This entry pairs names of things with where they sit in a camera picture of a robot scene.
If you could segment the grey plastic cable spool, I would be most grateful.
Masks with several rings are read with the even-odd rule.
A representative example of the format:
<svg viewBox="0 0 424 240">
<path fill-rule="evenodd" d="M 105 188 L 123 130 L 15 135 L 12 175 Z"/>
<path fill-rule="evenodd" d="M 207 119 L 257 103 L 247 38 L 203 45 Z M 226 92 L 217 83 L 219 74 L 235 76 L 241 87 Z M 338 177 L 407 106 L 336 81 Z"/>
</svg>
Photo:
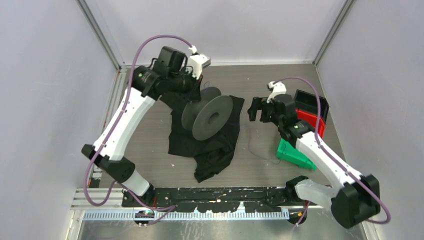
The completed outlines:
<svg viewBox="0 0 424 240">
<path fill-rule="evenodd" d="M 204 141 L 218 133 L 229 119 L 233 100 L 222 95 L 217 87 L 200 91 L 201 101 L 188 103 L 181 115 L 182 127 L 191 132 L 194 139 Z"/>
</svg>

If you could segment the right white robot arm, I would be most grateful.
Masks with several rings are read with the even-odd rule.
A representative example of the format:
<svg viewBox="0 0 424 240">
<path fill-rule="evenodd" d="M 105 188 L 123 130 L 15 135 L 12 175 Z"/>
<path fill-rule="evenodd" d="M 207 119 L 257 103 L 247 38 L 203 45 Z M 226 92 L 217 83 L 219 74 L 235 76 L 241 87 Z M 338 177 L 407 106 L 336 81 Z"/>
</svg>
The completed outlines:
<svg viewBox="0 0 424 240">
<path fill-rule="evenodd" d="M 316 134 L 306 121 L 298 118 L 295 101 L 289 94 L 273 98 L 254 97 L 247 110 L 249 120 L 276 125 L 282 139 L 304 154 L 324 174 L 330 187 L 313 182 L 306 176 L 286 183 L 285 198 L 291 205 L 303 200 L 331 211 L 334 219 L 349 229 L 381 211 L 378 203 L 380 183 L 373 176 L 365 176 L 344 162 Z"/>
</svg>

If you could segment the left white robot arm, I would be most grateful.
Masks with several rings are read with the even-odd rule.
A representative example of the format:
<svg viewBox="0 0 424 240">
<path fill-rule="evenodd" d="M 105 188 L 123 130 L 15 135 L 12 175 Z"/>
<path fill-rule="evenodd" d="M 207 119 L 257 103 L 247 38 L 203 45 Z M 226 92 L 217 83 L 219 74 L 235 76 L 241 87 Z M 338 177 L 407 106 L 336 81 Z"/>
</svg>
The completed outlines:
<svg viewBox="0 0 424 240">
<path fill-rule="evenodd" d="M 85 144 L 81 150 L 87 158 L 94 159 L 97 167 L 133 192 L 135 202 L 141 207 L 153 202 L 153 187 L 124 152 L 141 119 L 161 96 L 173 93 L 179 100 L 201 100 L 202 72 L 211 59 L 198 53 L 195 47 L 190 50 L 192 54 L 187 56 L 164 46 L 149 66 L 136 67 L 108 126 L 93 144 Z"/>
</svg>

